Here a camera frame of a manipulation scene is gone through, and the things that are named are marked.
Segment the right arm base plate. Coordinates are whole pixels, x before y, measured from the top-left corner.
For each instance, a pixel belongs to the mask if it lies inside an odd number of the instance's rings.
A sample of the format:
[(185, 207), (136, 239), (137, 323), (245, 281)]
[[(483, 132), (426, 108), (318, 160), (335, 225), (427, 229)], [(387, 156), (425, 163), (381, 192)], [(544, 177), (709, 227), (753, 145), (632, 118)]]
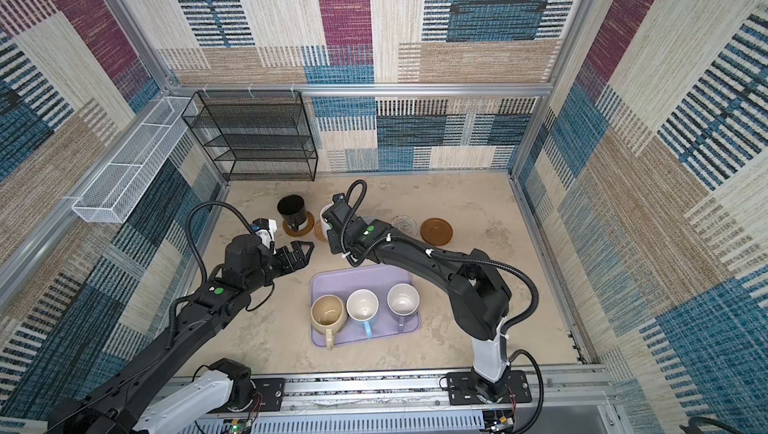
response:
[(444, 376), (449, 403), (456, 406), (475, 404), (530, 403), (532, 394), (522, 370), (506, 369), (502, 377), (491, 382), (474, 371), (449, 372)]

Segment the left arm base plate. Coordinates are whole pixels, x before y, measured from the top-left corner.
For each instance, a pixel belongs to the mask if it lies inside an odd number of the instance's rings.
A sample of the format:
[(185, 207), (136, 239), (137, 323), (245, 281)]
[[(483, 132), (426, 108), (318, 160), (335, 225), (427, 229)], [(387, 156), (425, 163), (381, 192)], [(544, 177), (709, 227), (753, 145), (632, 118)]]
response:
[(236, 381), (224, 409), (232, 413), (255, 416), (261, 412), (281, 409), (286, 380), (284, 378), (255, 378)]

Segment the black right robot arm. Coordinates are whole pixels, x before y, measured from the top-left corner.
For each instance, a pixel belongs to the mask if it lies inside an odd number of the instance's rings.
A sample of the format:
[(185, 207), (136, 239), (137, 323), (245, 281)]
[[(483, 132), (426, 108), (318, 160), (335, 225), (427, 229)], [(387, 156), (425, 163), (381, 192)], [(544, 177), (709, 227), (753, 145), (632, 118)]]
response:
[[(535, 283), (520, 269), (495, 261), (482, 250), (447, 251), (382, 220), (364, 220), (357, 210), (366, 193), (367, 183), (358, 179), (346, 192), (334, 195), (330, 207), (322, 211), (331, 252), (342, 255), (354, 268), (369, 260), (404, 269), (445, 292), (457, 325), (472, 338), (474, 394), (486, 403), (500, 401), (507, 394), (504, 377), (510, 366), (506, 334), (538, 308)], [(503, 271), (530, 292), (529, 305), (513, 317), (508, 316), (512, 293)]]

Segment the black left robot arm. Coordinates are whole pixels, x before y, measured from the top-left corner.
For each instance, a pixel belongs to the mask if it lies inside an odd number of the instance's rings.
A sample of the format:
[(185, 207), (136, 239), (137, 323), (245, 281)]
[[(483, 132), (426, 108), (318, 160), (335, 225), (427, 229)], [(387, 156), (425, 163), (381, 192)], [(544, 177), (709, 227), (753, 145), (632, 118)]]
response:
[[(225, 261), (208, 273), (191, 237), (191, 221), (208, 207), (232, 212), (246, 232), (232, 239)], [(277, 248), (270, 230), (261, 237), (244, 215), (228, 203), (208, 201), (194, 207), (185, 235), (202, 276), (191, 294), (171, 302), (168, 327), (108, 381), (85, 399), (66, 398), (49, 414), (49, 433), (131, 433), (141, 415), (169, 380), (205, 343), (246, 309), (255, 291), (308, 266), (314, 243), (293, 240)]]

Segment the rattan woven round coaster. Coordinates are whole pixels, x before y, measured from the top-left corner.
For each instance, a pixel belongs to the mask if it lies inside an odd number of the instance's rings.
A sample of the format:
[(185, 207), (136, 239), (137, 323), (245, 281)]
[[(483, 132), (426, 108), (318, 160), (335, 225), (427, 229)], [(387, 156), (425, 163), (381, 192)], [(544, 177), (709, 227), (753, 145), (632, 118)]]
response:
[(317, 221), (315, 223), (313, 232), (314, 232), (315, 237), (319, 241), (322, 241), (322, 242), (326, 242), (327, 241), (326, 236), (324, 234), (324, 229), (323, 229), (323, 226), (322, 226), (322, 221)]

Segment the white speckled mug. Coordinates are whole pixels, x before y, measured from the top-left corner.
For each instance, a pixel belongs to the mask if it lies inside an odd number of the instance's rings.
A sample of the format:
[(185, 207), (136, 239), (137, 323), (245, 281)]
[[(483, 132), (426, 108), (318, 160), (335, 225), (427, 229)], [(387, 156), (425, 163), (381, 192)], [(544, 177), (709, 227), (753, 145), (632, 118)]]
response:
[(320, 233), (324, 240), (328, 240), (328, 232), (331, 229), (330, 224), (325, 219), (325, 213), (333, 206), (328, 204), (324, 206), (320, 211)]

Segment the brown wooden coaster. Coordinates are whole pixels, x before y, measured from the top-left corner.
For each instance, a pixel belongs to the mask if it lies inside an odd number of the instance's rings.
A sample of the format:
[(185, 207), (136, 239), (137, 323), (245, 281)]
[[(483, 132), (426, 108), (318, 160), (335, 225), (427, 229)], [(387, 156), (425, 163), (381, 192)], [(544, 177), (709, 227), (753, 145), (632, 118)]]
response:
[(442, 218), (429, 218), (420, 227), (420, 236), (423, 241), (433, 246), (448, 244), (453, 235), (452, 225)]
[(285, 233), (291, 237), (302, 237), (310, 233), (314, 229), (315, 218), (311, 212), (306, 214), (305, 221), (300, 225), (298, 230), (293, 229), (286, 221), (283, 221), (282, 228)]

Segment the black mug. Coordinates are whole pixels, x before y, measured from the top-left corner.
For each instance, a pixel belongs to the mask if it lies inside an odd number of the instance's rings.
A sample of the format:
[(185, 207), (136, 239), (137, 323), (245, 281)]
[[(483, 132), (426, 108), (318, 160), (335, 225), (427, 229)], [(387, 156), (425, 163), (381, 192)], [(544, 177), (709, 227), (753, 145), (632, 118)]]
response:
[(306, 226), (308, 214), (302, 196), (291, 194), (281, 198), (277, 204), (277, 209), (290, 230), (296, 232)]

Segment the multicolour woven round coaster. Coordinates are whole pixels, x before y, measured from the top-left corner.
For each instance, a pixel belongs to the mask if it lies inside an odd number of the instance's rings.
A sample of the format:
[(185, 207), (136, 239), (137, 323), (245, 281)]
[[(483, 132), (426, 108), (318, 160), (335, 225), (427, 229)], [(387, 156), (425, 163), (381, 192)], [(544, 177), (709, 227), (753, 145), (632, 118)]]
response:
[(391, 225), (410, 237), (415, 237), (419, 233), (419, 226), (416, 221), (407, 215), (397, 215), (391, 219)]

